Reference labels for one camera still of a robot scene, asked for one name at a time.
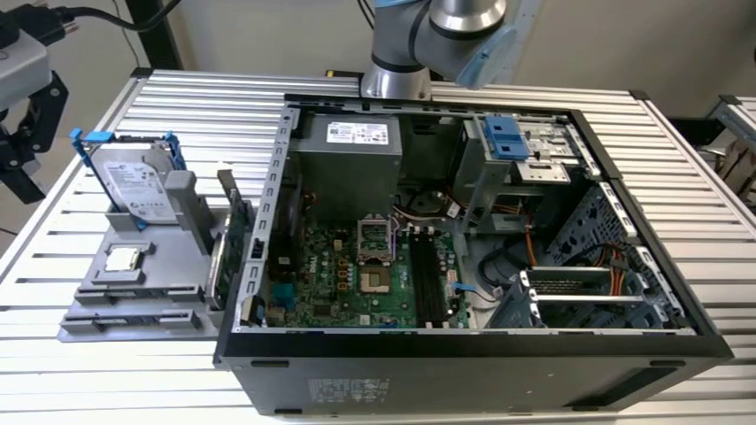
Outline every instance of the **ram slot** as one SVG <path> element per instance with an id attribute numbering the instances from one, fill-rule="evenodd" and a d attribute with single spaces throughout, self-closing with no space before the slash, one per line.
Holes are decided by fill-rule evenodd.
<path id="1" fill-rule="evenodd" d="M 433 236 L 409 235 L 409 266 L 418 328 L 441 328 L 446 320 Z"/>

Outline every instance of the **label sticker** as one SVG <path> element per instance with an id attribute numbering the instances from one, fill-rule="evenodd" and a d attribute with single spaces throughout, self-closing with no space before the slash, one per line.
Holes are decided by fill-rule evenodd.
<path id="1" fill-rule="evenodd" d="M 105 171 L 129 213 L 146 222 L 174 220 L 170 200 L 154 168 L 142 162 L 106 162 Z"/>
<path id="2" fill-rule="evenodd" d="M 382 403 L 390 380 L 309 379 L 309 396 L 316 403 Z"/>
<path id="3" fill-rule="evenodd" d="M 450 202 L 449 209 L 446 210 L 446 215 L 453 219 L 457 218 L 457 215 L 460 215 L 460 204 L 453 201 Z"/>
<path id="4" fill-rule="evenodd" d="M 332 122 L 328 124 L 326 142 L 388 144 L 388 124 Z"/>

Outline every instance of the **aluminum work table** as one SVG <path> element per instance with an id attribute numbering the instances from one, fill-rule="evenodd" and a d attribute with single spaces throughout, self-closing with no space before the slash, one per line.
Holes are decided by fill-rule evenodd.
<path id="1" fill-rule="evenodd" d="M 356 96 L 342 78 L 156 71 L 132 78 L 98 129 L 181 139 L 197 190 L 224 203 L 214 163 L 256 204 L 284 93 Z M 736 359 L 620 413 L 262 418 L 214 342 L 61 344 L 57 323 L 88 271 L 108 199 L 70 162 L 0 260 L 0 422 L 6 423 L 756 423 L 756 220 L 656 106 L 626 91 L 436 83 L 446 102 L 580 109 Z"/>

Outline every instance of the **green circuit board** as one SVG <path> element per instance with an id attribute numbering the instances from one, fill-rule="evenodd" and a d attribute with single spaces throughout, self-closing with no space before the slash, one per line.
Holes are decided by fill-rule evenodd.
<path id="1" fill-rule="evenodd" d="M 448 269 L 453 269 L 457 276 L 460 275 L 450 235 L 438 234 L 434 238 L 434 247 L 438 259 L 436 262 L 438 285 L 444 300 L 449 303 Z M 294 304 L 285 312 L 288 328 L 417 327 L 406 232 L 398 232 L 396 257 L 389 267 L 357 263 L 357 228 L 353 225 L 310 227 L 305 231 L 300 259 L 300 273 L 294 282 Z M 376 270 L 388 273 L 388 279 L 385 275 L 378 279 L 378 274 L 372 273 Z M 468 328 L 464 296 L 456 297 L 461 308 L 446 322 L 449 328 Z"/>

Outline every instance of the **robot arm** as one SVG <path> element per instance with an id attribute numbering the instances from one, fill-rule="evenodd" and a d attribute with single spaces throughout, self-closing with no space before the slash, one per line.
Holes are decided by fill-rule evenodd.
<path id="1" fill-rule="evenodd" d="M 68 90 L 49 69 L 46 46 L 76 29 L 44 6 L 24 4 L 0 12 L 0 182 L 25 204 L 45 197 L 29 174 L 36 154 L 49 150 Z M 28 98 L 14 133 L 1 124 L 8 108 Z"/>
<path id="2" fill-rule="evenodd" d="M 478 89 L 501 71 L 516 32 L 505 0 L 376 0 L 364 97 L 429 99 L 429 71 Z"/>

